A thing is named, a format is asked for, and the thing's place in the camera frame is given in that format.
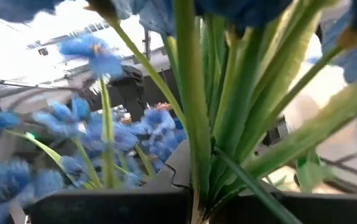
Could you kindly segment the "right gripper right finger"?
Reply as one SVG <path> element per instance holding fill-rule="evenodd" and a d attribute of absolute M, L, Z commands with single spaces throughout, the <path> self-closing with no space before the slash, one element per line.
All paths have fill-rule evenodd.
<path fill-rule="evenodd" d="M 303 224 L 357 224 L 356 194 L 302 194 L 267 188 Z M 210 224 L 282 224 L 250 191 L 219 209 Z"/>

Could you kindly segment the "blue artificial flower bunch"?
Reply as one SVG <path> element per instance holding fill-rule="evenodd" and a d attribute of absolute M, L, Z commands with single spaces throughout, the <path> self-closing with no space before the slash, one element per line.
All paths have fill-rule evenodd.
<path fill-rule="evenodd" d="M 30 165 L 20 159 L 0 161 L 0 224 L 7 224 L 12 205 L 21 208 L 52 193 L 63 190 L 64 179 L 56 170 L 33 172 Z"/>
<path fill-rule="evenodd" d="M 160 108 L 146 109 L 135 123 L 118 121 L 107 92 L 102 97 L 99 111 L 92 111 L 79 96 L 72 97 L 70 106 L 49 101 L 46 109 L 34 111 L 35 123 L 74 143 L 76 151 L 63 156 L 45 144 L 40 148 L 59 166 L 57 171 L 69 179 L 72 189 L 106 188 L 108 169 L 120 187 L 138 189 L 162 169 L 184 133 L 170 113 Z"/>
<path fill-rule="evenodd" d="M 322 12 L 340 0 L 86 1 L 86 9 L 115 30 L 164 94 L 177 129 L 184 133 L 179 144 L 189 143 L 189 224 L 210 224 L 219 209 L 245 190 L 282 224 L 303 224 L 267 188 L 311 194 L 298 186 L 296 160 L 357 118 L 357 81 L 335 93 L 316 116 L 271 149 L 256 149 L 283 110 L 332 60 L 357 57 L 357 0 L 351 0 L 350 10 L 333 26 L 333 45 L 312 64 L 304 61 L 308 42 Z M 89 34 L 73 34 L 59 49 L 89 61 L 90 83 L 100 86 L 101 104 L 107 92 L 112 109 L 107 80 L 122 77 L 123 60 L 117 51 Z M 23 102 L 19 98 L 0 111 L 0 139 L 15 137 L 43 152 L 51 163 L 37 168 L 23 156 L 9 157 L 12 144 L 7 141 L 2 142 L 0 161 L 19 158 L 34 172 L 59 170 L 40 145 L 72 156 L 74 143 L 33 121 L 32 113 L 48 105 L 33 106 L 25 118 L 15 111 Z M 64 183 L 63 190 L 50 195 L 91 190 L 72 189 L 69 179 Z M 32 224 L 27 209 L 34 203 L 12 205 L 7 224 Z"/>

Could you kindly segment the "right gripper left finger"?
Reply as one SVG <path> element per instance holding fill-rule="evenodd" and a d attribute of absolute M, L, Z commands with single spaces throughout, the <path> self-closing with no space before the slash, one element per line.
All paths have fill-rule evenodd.
<path fill-rule="evenodd" d="M 31 205 L 32 224 L 189 224 L 190 150 L 182 141 L 140 189 L 64 190 Z"/>

